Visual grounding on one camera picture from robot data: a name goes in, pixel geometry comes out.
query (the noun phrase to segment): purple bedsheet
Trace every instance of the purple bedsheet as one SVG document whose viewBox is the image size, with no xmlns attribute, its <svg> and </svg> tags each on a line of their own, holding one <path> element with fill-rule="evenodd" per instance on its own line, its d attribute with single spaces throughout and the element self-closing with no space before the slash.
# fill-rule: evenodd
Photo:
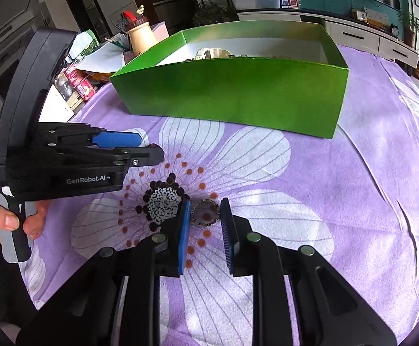
<svg viewBox="0 0 419 346">
<path fill-rule="evenodd" d="M 21 265 L 35 305 L 101 247 L 123 249 L 150 235 L 174 208 L 146 191 L 175 173 L 191 200 L 227 196 L 234 214 L 278 245 L 315 246 L 401 342 L 419 320 L 419 91 L 396 64 L 340 50 L 350 75 L 332 140 L 134 116 L 111 85 L 99 91 L 75 122 L 137 131 L 143 144 L 164 149 L 165 161 L 131 169 L 121 191 L 53 202 Z M 193 225 L 187 252 L 183 277 L 161 281 L 162 343 L 250 345 L 251 279 L 229 275 L 220 223 Z"/>
</svg>

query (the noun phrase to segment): cabinet drawer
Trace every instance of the cabinet drawer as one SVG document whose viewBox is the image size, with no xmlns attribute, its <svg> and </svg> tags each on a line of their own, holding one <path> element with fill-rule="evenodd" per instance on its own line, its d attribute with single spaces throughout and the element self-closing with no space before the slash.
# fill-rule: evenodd
<svg viewBox="0 0 419 346">
<path fill-rule="evenodd" d="M 265 13 L 265 14 L 239 14 L 240 20 L 294 20 L 301 22 L 299 14 Z"/>
<path fill-rule="evenodd" d="M 326 22 L 326 28 L 336 44 L 366 50 L 372 53 L 379 51 L 378 35 L 356 27 L 334 22 Z"/>
<path fill-rule="evenodd" d="M 386 38 L 381 38 L 379 52 L 382 57 L 389 60 L 400 60 L 415 68 L 418 65 L 418 54 L 404 46 Z"/>
</svg>

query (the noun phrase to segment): beige bottle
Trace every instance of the beige bottle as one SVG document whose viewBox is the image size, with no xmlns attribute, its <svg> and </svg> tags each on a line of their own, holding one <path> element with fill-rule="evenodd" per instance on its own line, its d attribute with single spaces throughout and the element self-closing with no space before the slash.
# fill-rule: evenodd
<svg viewBox="0 0 419 346">
<path fill-rule="evenodd" d="M 153 34 L 149 26 L 149 20 L 147 17 L 142 17 L 130 24 L 133 27 L 128 31 L 129 38 L 131 40 L 131 46 L 136 54 L 144 53 L 149 48 L 153 47 L 158 40 Z"/>
</svg>

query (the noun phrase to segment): green cardboard box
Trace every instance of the green cardboard box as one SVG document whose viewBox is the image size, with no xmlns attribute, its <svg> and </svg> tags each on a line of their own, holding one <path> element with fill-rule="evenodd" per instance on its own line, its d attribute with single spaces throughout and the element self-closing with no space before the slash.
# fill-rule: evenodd
<svg viewBox="0 0 419 346">
<path fill-rule="evenodd" d="M 244 57 L 185 61 L 203 47 Z M 251 20 L 180 31 L 110 80 L 132 114 L 235 122 L 332 138 L 348 73 L 321 25 Z"/>
</svg>

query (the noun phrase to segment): red snack box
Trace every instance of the red snack box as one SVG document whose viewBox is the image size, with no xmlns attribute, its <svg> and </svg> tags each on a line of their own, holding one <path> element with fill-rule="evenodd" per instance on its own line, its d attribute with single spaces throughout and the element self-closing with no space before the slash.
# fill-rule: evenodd
<svg viewBox="0 0 419 346">
<path fill-rule="evenodd" d="M 83 101 L 89 100 L 94 95 L 94 88 L 86 78 L 83 79 L 75 89 L 80 94 Z"/>
<path fill-rule="evenodd" d="M 75 65 L 77 62 L 72 62 L 67 68 L 64 70 L 64 74 L 66 75 L 68 81 L 72 85 L 72 87 L 77 87 L 82 80 L 86 77 L 85 74 L 81 70 L 75 69 Z"/>
</svg>

